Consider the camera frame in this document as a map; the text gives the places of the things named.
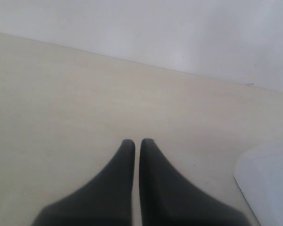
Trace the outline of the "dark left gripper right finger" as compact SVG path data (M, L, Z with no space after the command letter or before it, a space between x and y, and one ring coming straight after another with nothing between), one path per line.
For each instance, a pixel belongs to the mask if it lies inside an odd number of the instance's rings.
M239 210L189 182L155 141L141 142L139 192L144 226L249 226Z

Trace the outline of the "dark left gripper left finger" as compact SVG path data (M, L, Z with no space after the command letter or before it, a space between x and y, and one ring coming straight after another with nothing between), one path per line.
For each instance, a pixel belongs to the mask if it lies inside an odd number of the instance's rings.
M44 207L34 226L131 226L135 144L124 139L113 158L87 184Z

